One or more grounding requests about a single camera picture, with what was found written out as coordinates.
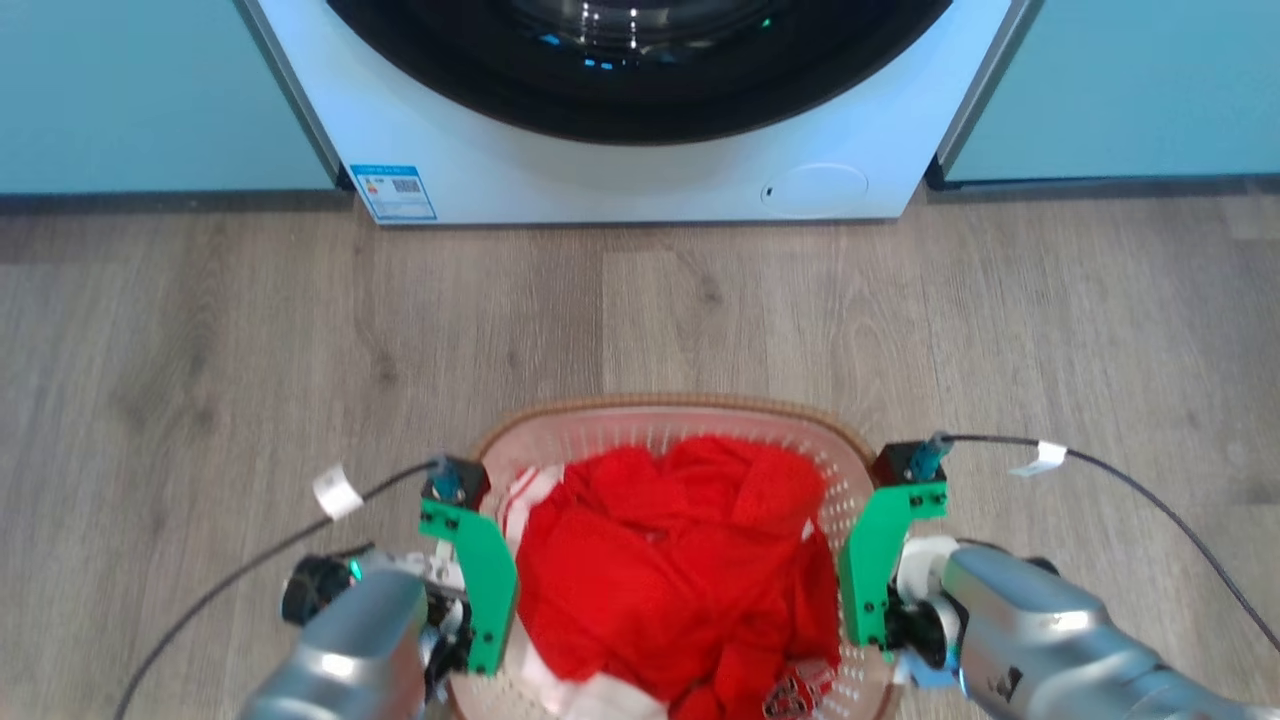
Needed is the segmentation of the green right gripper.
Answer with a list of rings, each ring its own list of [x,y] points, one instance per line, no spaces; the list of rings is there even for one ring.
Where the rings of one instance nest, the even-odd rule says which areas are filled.
[[[850,644],[878,650],[893,660],[886,616],[890,582],[914,521],[942,518],[948,509],[943,482],[874,489],[837,555],[844,630]]]

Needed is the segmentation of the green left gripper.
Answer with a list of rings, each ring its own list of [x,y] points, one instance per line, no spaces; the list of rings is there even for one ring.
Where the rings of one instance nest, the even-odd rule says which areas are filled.
[[[453,673],[493,676],[506,659],[515,619],[518,571],[498,523],[468,509],[425,498],[419,530],[451,544],[463,582],[467,606],[453,635],[439,632],[426,662],[430,688]]]

